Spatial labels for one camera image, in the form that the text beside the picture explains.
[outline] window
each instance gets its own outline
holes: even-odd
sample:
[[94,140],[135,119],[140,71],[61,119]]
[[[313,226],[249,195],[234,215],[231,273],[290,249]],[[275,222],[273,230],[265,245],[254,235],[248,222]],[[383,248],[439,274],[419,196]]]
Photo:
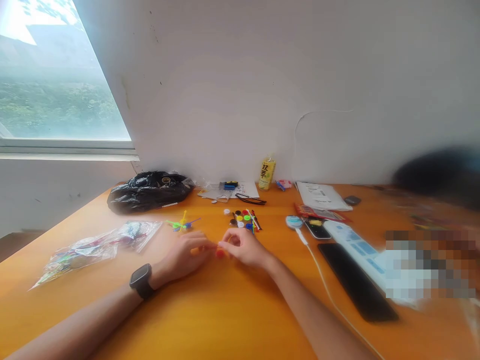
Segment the window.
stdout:
[[72,0],[0,0],[0,152],[22,149],[134,152]]

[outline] white wall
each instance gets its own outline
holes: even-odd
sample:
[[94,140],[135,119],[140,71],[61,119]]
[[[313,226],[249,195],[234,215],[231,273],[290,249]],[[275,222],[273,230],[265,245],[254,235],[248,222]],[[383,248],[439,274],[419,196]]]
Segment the white wall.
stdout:
[[302,121],[297,179],[384,183],[480,135],[478,0],[75,4],[146,169],[253,180],[275,152],[290,178],[319,110],[353,111]]
[[0,238],[48,230],[135,172],[128,161],[0,159]]

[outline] red bottle cap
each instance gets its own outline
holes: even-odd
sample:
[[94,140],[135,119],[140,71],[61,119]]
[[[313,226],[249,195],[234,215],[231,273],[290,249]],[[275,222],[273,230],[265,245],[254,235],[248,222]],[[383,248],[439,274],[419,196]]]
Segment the red bottle cap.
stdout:
[[215,253],[215,256],[217,259],[223,259],[225,256],[225,253],[223,252],[223,250],[217,250]]

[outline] person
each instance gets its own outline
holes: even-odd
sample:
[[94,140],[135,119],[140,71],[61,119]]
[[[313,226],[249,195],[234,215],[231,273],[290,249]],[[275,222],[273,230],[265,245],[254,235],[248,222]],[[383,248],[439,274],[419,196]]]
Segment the person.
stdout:
[[182,235],[164,259],[146,264],[129,283],[77,311],[7,357],[8,360],[85,359],[152,292],[197,270],[223,248],[273,279],[319,359],[375,359],[374,355],[250,231],[229,229],[217,244],[202,232]]

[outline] wrist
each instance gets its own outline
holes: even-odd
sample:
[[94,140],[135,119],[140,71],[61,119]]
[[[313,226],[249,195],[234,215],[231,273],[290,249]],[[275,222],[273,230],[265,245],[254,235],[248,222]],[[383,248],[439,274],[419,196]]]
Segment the wrist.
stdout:
[[268,253],[268,256],[263,262],[263,269],[270,275],[270,277],[273,277],[281,263],[282,262],[275,255]]
[[157,262],[151,266],[151,276],[148,283],[153,290],[158,290],[169,281],[169,272],[162,262]]

